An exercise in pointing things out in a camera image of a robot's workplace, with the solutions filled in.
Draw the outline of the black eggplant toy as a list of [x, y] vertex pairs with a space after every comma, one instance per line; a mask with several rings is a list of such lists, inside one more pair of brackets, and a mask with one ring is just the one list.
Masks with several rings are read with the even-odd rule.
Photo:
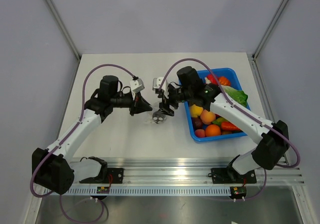
[[165, 122], [166, 119], [167, 119], [167, 116], [164, 113], [162, 113], [160, 110], [152, 113], [152, 120], [156, 124], [161, 124]]

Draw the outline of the clear zip top bag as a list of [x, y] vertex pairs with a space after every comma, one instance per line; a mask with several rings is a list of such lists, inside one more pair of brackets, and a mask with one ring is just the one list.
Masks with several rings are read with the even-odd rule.
[[146, 112], [146, 116], [144, 122], [146, 124], [163, 124], [167, 120], [167, 116], [162, 113], [161, 109], [159, 108], [160, 102], [157, 101], [151, 105], [152, 110]]

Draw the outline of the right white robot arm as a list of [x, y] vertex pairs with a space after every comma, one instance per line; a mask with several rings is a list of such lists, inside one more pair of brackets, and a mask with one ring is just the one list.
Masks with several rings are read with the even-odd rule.
[[281, 120], [274, 123], [254, 114], [223, 93], [218, 85], [204, 83], [191, 66], [180, 69], [177, 76], [178, 87], [173, 87], [164, 77], [153, 80], [152, 88], [161, 99], [159, 110], [163, 114], [173, 116], [174, 110], [183, 102], [195, 104], [227, 119], [257, 145], [251, 151], [237, 155], [227, 167], [216, 172], [218, 179], [230, 184], [241, 183], [255, 169], [272, 170], [276, 166], [289, 149], [286, 123]]

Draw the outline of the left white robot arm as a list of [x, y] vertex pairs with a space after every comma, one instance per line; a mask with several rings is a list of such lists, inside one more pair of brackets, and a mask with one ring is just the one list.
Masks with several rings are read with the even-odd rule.
[[86, 138], [115, 108], [128, 109], [131, 116], [152, 110], [141, 95], [145, 85], [139, 77], [135, 76], [130, 81], [129, 92], [124, 93], [122, 87], [116, 76], [104, 76], [99, 88], [83, 103], [80, 117], [73, 126], [47, 148], [37, 148], [32, 153], [30, 190], [34, 196], [39, 196], [34, 191], [34, 184], [63, 195], [73, 183], [101, 184], [112, 181], [108, 163], [101, 158], [90, 156], [74, 164], [70, 161]]

